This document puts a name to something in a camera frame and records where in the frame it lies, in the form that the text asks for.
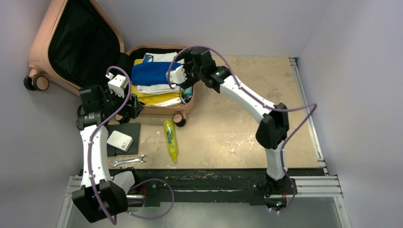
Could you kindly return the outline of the white teal spray bottle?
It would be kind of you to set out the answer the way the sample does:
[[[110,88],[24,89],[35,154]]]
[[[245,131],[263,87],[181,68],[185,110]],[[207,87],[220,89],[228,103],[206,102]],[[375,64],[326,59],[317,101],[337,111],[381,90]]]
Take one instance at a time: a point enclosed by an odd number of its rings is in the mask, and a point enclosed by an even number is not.
[[[182,98],[185,103],[189,103],[192,99],[193,87],[186,88],[183,92]]]

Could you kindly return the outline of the silver toothpaste box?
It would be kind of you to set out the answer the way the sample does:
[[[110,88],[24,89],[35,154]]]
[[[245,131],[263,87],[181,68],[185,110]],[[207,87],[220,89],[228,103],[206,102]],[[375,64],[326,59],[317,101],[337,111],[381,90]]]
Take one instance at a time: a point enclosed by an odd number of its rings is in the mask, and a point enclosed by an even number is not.
[[[176,106],[176,105],[182,105],[182,100],[181,98],[174,98],[174,99],[170,99],[167,101],[163,101],[163,102],[159,102],[156,103],[152,106],[158,106],[158,107],[172,107],[172,106]]]

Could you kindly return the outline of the blue cloth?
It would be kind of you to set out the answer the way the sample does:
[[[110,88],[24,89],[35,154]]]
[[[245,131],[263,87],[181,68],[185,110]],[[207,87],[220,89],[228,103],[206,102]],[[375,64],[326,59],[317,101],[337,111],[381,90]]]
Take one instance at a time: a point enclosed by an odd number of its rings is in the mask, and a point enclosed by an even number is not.
[[[145,62],[134,65],[131,82],[135,86],[167,85],[166,73],[171,62]]]

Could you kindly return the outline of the white shirt blue print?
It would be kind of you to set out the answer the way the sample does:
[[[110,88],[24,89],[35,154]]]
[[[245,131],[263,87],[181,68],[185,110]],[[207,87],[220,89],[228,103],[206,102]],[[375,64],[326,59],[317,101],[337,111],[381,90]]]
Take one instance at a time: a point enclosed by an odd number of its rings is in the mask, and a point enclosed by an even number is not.
[[[142,59],[137,59],[134,61],[134,65],[138,65],[140,63],[145,62],[171,62],[173,58],[177,55],[176,52],[167,53],[167,54],[153,54],[146,53]],[[171,85],[151,85],[151,86],[143,86],[136,85],[136,92],[146,95],[160,95],[166,93],[180,93],[181,87],[176,84]]]

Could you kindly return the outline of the yellow cloth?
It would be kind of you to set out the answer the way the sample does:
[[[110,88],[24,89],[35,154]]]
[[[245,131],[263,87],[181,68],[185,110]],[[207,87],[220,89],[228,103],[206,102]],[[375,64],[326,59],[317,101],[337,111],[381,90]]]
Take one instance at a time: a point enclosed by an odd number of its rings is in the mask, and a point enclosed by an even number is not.
[[[145,105],[153,105],[159,102],[167,101],[170,99],[178,98],[183,94],[183,89],[181,88],[180,93],[166,93],[160,95],[146,95],[136,92],[136,86],[132,85],[131,89],[132,94],[136,94],[138,100]]]

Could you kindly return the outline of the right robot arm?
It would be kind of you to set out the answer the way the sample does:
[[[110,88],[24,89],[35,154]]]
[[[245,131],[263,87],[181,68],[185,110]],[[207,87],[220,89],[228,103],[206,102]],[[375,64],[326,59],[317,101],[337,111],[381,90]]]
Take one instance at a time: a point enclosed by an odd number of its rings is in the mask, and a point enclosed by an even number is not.
[[[182,84],[185,87],[202,81],[208,88],[235,101],[256,120],[259,126],[255,138],[265,149],[268,165],[267,188],[272,193],[283,190],[288,181],[283,152],[289,131],[287,107],[283,103],[271,103],[247,87],[226,59],[223,59],[224,66],[217,66],[209,48],[184,48],[175,59],[184,61]]]

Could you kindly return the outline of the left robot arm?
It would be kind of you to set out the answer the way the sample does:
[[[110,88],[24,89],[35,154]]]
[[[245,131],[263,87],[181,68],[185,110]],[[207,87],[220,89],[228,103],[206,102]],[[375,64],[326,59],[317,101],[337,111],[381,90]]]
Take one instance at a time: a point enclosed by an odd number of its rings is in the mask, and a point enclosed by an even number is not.
[[[83,144],[84,167],[80,188],[72,193],[72,201],[88,222],[109,219],[116,225],[116,216],[128,209],[126,194],[137,194],[142,182],[132,171],[124,171],[118,181],[111,178],[106,124],[117,114],[135,119],[144,107],[135,95],[121,98],[100,85],[81,88],[79,96],[82,105],[77,110],[76,126]]]

